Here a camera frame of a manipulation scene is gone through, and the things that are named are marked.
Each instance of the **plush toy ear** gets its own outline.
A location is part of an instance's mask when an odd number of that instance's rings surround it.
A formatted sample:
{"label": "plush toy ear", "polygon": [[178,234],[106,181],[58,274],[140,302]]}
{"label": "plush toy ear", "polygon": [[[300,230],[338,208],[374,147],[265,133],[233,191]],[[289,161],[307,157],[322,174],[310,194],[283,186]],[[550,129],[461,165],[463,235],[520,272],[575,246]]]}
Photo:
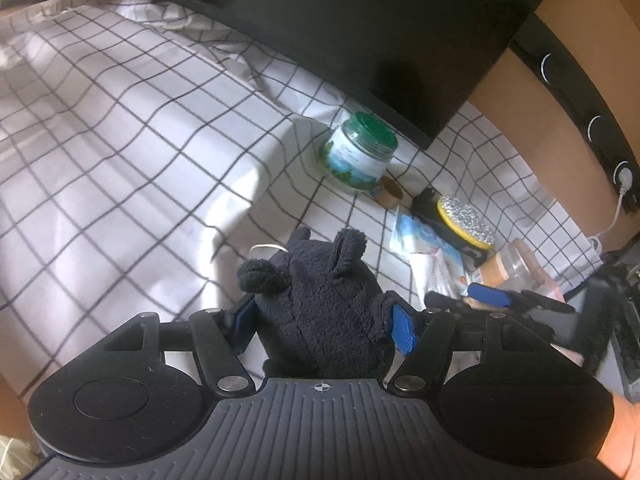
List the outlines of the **plush toy ear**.
{"label": "plush toy ear", "polygon": [[277,294],[286,290],[291,279],[267,260],[247,260],[238,269],[238,288],[254,294]]}
{"label": "plush toy ear", "polygon": [[332,274],[339,276],[353,269],[367,248],[367,238],[356,229],[343,229],[334,240],[334,268]]}

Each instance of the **stuffed animal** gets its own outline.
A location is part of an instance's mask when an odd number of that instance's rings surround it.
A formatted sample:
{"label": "stuffed animal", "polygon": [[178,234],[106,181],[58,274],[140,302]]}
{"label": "stuffed animal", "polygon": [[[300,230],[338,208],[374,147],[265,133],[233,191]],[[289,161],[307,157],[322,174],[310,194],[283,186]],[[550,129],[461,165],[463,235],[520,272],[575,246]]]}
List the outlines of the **stuffed animal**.
{"label": "stuffed animal", "polygon": [[267,377],[379,378],[394,357],[394,300],[361,260],[365,235],[343,229],[333,243],[299,228],[269,260],[247,260],[238,286],[255,294]]}

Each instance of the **yellow rim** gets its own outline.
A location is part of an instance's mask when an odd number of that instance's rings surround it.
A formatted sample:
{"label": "yellow rim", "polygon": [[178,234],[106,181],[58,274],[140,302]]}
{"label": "yellow rim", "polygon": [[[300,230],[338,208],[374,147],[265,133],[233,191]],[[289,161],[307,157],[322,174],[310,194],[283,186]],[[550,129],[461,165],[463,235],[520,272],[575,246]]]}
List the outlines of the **yellow rim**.
{"label": "yellow rim", "polygon": [[484,249],[485,251],[491,249],[492,247],[491,245],[485,244],[484,242],[476,238],[473,238],[465,230],[462,230],[460,227],[455,225],[453,223],[453,220],[449,218],[449,216],[447,215],[446,211],[444,211],[444,208],[442,207],[442,203],[440,202],[440,200],[438,200],[438,213],[440,213],[440,217],[442,218],[444,223],[447,225],[447,227],[451,229],[453,232],[455,232],[455,234],[457,234],[465,242],[470,243],[471,245],[473,245],[474,247],[477,247],[478,249]]}

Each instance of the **white power cord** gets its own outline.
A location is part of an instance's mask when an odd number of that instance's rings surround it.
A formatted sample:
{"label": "white power cord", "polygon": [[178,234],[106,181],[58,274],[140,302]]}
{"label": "white power cord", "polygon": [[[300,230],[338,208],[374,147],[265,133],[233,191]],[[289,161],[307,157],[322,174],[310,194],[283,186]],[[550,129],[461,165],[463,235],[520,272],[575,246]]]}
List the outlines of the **white power cord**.
{"label": "white power cord", "polygon": [[633,173],[631,173],[631,170],[629,168],[622,168],[617,178],[620,181],[620,195],[618,196],[618,204],[616,205],[616,214],[613,217],[613,222],[611,222],[609,227],[604,229],[604,231],[600,231],[596,235],[587,237],[587,240],[591,242],[591,246],[593,247],[593,250],[595,250],[596,253],[598,253],[598,256],[602,254],[602,242],[600,241],[600,237],[603,234],[608,233],[613,229],[613,226],[616,224],[616,222],[618,221],[618,217],[620,216],[620,209],[622,208],[622,199],[626,195],[626,192],[631,189],[631,186],[634,183],[634,176],[633,176]]}

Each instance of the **black screen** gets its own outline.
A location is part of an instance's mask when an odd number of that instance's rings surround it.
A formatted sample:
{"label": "black screen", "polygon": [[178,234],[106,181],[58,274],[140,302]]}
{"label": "black screen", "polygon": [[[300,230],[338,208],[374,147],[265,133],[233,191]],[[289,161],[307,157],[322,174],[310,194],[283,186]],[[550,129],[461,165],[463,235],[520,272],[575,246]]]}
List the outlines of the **black screen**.
{"label": "black screen", "polygon": [[542,0],[173,1],[290,57],[425,147]]}

